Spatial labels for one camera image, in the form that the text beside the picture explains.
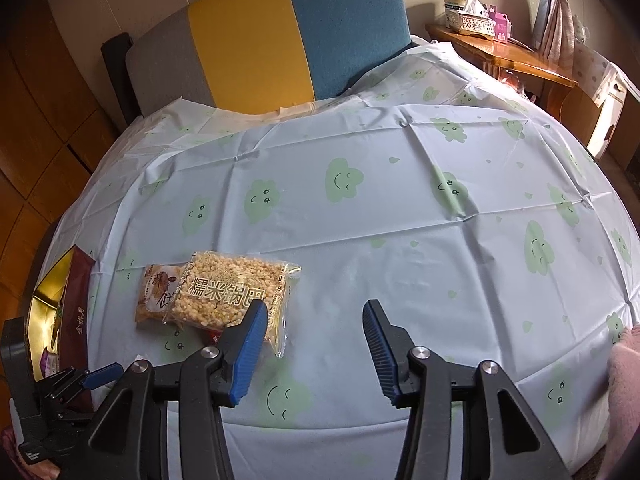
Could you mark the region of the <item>red festive snack packet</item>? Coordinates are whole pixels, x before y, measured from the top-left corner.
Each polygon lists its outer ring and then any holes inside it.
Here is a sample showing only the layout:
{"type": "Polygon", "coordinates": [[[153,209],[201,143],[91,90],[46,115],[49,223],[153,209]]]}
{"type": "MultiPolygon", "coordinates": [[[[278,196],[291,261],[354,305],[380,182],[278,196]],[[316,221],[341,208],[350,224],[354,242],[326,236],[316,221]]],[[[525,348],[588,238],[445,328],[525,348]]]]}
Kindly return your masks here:
{"type": "Polygon", "coordinates": [[[197,328],[195,333],[198,335],[198,340],[203,346],[216,346],[221,337],[221,330],[210,330],[209,328],[197,328]]]}

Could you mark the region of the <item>clear rice crisp pack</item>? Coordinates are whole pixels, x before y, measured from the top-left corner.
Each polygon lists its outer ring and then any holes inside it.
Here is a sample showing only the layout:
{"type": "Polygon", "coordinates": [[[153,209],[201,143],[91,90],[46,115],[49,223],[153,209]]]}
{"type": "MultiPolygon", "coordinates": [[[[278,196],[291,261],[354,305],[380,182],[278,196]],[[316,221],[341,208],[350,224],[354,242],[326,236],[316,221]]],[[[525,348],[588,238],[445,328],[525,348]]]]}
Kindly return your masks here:
{"type": "Polygon", "coordinates": [[[240,324],[250,304],[260,300],[267,308],[265,340],[280,358],[288,338],[288,298],[300,272],[301,266],[286,261],[196,252],[182,268],[165,318],[222,333],[240,324]]]}

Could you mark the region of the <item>flaky pastry white packet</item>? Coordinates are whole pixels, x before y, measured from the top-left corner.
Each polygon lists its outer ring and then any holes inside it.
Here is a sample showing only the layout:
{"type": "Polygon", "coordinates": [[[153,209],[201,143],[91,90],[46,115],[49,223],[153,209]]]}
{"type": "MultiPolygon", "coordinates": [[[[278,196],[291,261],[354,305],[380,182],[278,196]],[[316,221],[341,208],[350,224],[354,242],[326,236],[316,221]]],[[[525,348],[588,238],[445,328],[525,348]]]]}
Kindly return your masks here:
{"type": "Polygon", "coordinates": [[[134,322],[163,321],[174,304],[184,266],[151,264],[144,268],[134,322]]]}

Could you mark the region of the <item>purple snack packet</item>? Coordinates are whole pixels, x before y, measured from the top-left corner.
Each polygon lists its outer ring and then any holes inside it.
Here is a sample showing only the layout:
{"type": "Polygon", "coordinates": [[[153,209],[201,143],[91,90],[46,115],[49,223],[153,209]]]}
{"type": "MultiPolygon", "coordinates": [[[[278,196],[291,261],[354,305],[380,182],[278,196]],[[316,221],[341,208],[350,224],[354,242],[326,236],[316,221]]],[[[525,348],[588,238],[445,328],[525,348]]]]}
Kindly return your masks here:
{"type": "Polygon", "coordinates": [[[39,368],[43,378],[58,374],[60,371],[60,356],[48,348],[42,350],[39,368]]]}

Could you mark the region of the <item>gold red gift box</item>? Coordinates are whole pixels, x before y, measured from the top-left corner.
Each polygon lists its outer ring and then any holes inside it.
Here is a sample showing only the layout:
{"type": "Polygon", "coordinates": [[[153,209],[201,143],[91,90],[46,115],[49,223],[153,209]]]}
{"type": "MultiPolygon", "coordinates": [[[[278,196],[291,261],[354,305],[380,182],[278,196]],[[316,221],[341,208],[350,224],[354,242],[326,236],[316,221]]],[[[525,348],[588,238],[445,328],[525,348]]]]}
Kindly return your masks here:
{"type": "Polygon", "coordinates": [[[44,379],[39,368],[44,348],[60,356],[60,371],[88,368],[88,292],[93,266],[93,258],[74,246],[36,286],[26,322],[35,380],[44,379]]]}

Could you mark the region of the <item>cloud-print white tablecloth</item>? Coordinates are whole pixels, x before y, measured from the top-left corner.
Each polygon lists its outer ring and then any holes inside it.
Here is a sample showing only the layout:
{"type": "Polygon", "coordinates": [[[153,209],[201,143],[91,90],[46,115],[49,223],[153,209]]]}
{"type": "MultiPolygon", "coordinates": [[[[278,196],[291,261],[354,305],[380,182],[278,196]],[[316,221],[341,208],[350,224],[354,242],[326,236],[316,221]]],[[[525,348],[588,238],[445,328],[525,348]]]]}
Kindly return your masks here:
{"type": "Polygon", "coordinates": [[[361,311],[444,359],[497,361],[569,470],[604,445],[606,362],[639,319],[639,237],[620,196],[546,112],[428,44],[289,118],[186,100],[132,124],[47,253],[93,256],[93,366],[182,360],[197,330],[134,322],[143,270],[194,252],[297,264],[282,358],[224,412],[239,479],[390,479],[407,426],[361,311]]]}

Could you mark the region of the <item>pink garment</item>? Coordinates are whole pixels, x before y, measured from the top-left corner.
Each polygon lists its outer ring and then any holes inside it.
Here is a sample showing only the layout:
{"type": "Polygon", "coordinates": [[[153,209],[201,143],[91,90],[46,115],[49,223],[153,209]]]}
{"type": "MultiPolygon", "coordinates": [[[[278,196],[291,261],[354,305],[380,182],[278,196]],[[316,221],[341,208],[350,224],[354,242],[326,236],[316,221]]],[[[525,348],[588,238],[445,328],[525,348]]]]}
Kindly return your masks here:
{"type": "Polygon", "coordinates": [[[608,358],[608,442],[598,479],[606,479],[639,428],[639,325],[625,328],[608,358]]]}

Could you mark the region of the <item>cardboard box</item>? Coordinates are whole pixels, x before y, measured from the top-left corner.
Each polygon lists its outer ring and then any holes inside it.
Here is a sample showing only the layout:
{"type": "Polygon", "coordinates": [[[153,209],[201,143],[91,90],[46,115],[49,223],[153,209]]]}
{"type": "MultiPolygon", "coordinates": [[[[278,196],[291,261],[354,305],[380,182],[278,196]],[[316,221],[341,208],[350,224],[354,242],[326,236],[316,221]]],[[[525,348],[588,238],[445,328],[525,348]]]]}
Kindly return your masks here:
{"type": "Polygon", "coordinates": [[[561,122],[599,159],[610,144],[630,93],[639,89],[615,63],[585,44],[575,44],[573,77],[577,87],[561,106],[561,122]]]}

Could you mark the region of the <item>wooden side table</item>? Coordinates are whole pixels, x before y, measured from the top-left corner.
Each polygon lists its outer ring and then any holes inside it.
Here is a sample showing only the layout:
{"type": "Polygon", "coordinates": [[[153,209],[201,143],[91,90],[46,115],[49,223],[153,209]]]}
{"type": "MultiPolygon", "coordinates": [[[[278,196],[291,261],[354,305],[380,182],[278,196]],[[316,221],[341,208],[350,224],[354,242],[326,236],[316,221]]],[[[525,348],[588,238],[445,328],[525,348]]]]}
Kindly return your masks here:
{"type": "Polygon", "coordinates": [[[442,25],[427,24],[425,29],[432,39],[451,42],[458,55],[480,66],[491,77],[500,79],[506,72],[511,72],[541,79],[544,88],[540,106],[556,119],[561,118],[566,98],[577,87],[570,72],[536,52],[514,44],[460,35],[442,25]]]}

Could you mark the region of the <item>grey yellow blue chair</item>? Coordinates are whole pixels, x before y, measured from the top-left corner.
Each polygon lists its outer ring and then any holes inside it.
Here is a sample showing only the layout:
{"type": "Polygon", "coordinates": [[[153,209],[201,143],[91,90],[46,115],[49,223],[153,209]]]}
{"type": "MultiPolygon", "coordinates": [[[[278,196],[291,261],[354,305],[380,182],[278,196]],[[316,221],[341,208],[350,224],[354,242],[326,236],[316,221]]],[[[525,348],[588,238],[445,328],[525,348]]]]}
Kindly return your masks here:
{"type": "Polygon", "coordinates": [[[179,98],[253,115],[335,98],[410,44],[404,0],[198,0],[101,54],[132,122],[179,98]]]}

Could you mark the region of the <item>pink small box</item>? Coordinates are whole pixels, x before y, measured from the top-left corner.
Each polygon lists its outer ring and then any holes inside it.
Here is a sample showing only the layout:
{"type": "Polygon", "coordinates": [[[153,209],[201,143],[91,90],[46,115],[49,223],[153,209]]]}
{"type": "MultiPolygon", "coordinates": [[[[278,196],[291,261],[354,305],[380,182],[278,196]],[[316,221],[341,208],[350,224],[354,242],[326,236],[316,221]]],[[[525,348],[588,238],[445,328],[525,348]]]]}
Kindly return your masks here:
{"type": "Polygon", "coordinates": [[[511,32],[511,22],[508,16],[499,12],[495,6],[488,6],[488,16],[495,23],[495,40],[502,44],[507,44],[511,32]]]}

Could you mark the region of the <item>patterned tissue box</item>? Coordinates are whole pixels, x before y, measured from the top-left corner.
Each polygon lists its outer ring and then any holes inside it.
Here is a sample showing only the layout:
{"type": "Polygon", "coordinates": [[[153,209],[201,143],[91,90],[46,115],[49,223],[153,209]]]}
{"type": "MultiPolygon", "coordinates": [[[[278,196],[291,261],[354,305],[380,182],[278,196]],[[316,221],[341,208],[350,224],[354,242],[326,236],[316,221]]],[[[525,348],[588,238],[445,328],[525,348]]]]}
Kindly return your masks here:
{"type": "Polygon", "coordinates": [[[495,39],[496,23],[480,0],[444,0],[446,23],[459,35],[495,39]]]}

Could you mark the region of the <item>right side curtain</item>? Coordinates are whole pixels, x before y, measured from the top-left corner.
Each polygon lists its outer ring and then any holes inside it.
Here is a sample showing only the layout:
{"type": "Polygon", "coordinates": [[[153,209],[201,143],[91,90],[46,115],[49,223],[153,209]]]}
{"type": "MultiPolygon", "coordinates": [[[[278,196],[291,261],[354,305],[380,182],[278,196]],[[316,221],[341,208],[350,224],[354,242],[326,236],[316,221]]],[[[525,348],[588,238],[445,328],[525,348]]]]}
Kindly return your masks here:
{"type": "Polygon", "coordinates": [[[539,0],[533,28],[533,48],[549,63],[571,72],[575,27],[570,0],[539,0]]]}

